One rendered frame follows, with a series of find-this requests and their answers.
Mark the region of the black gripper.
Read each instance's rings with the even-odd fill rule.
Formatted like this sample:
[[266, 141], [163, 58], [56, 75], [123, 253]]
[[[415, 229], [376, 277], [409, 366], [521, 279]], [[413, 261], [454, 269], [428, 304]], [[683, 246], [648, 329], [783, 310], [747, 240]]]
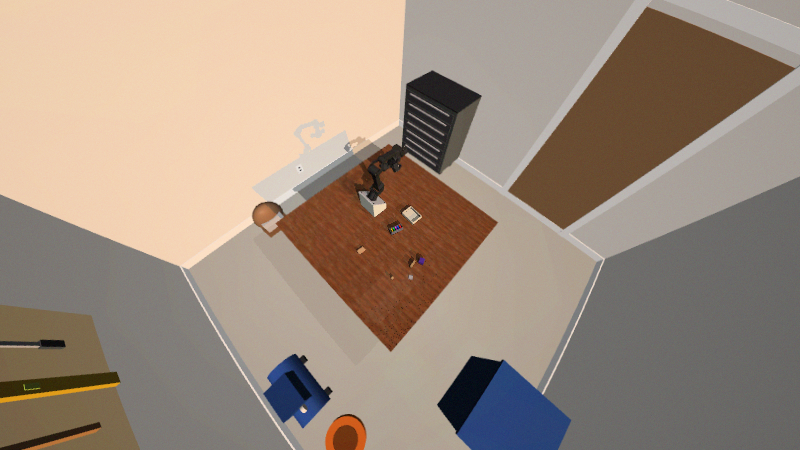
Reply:
[[[399, 159], [399, 160], [397, 161], [397, 163], [398, 163], [398, 162], [400, 162], [400, 161], [401, 161], [401, 159]], [[387, 162], [385, 162], [385, 164], [384, 164], [384, 168], [383, 168], [383, 171], [386, 171], [387, 169], [389, 169], [389, 167], [390, 167], [391, 165], [393, 165], [393, 164], [395, 164], [395, 163], [396, 163], [396, 162], [394, 162], [394, 161], [393, 161], [393, 160], [390, 158], [389, 160], [387, 160]]]

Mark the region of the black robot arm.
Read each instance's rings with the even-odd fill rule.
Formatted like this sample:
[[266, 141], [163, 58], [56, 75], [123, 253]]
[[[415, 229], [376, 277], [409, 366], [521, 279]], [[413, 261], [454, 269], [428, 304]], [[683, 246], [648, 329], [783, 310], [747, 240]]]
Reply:
[[[379, 175], [383, 171], [385, 162], [391, 158], [396, 163], [391, 165], [390, 168], [392, 167], [393, 172], [398, 172], [402, 165], [400, 163], [397, 163], [397, 161], [400, 158], [404, 157], [407, 153], [408, 153], [408, 151], [407, 151], [405, 146], [404, 147], [400, 147], [398, 144], [396, 144], [396, 145], [394, 145], [392, 147], [392, 150], [390, 150], [389, 152], [385, 153], [382, 156], [379, 156], [377, 158], [377, 160], [375, 160], [375, 161], [373, 161], [373, 162], [371, 162], [369, 164], [367, 170], [372, 175], [374, 183], [370, 186], [370, 188], [369, 188], [370, 192], [366, 196], [371, 201], [376, 201], [378, 195], [380, 195], [382, 193], [382, 191], [384, 190], [384, 183], [380, 181]], [[379, 169], [377, 166], [374, 165], [374, 163], [377, 162], [377, 161], [382, 163], [381, 164], [381, 169]]]

